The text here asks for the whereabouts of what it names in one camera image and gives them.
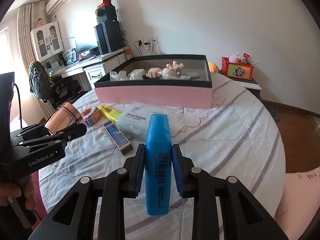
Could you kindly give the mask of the person's left hand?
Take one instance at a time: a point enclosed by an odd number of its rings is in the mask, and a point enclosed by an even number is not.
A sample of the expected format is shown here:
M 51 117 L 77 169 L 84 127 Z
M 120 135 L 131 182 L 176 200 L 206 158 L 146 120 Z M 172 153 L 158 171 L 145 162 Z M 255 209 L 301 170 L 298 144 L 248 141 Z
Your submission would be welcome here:
M 20 189 L 13 183 L 5 182 L 1 180 L 0 185 L 0 199 L 1 206 L 8 206 L 8 198 L 18 198 L 21 195 L 25 197 L 25 207 L 28 210 L 32 210 L 36 207 L 36 195 L 32 175 L 28 176 L 27 183 Z

